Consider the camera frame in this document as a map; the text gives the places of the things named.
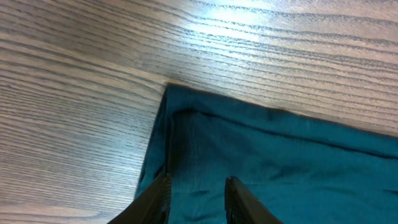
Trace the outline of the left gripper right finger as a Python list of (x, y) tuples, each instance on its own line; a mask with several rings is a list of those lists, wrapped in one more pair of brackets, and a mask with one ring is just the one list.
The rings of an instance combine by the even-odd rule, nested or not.
[(227, 224), (282, 224), (237, 177), (226, 179), (224, 209)]

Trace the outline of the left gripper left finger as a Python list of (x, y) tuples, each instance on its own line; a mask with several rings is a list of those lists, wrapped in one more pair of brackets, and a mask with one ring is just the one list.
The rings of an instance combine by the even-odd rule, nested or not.
[(109, 224), (168, 224), (171, 178), (159, 174), (153, 183)]

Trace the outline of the dark navy t-shirt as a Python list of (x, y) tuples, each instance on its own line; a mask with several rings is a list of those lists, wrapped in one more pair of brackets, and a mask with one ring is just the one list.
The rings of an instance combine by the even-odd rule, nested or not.
[(170, 223), (225, 223), (237, 177), (284, 223), (396, 223), (397, 139), (179, 85), (165, 89), (137, 185), (168, 170)]

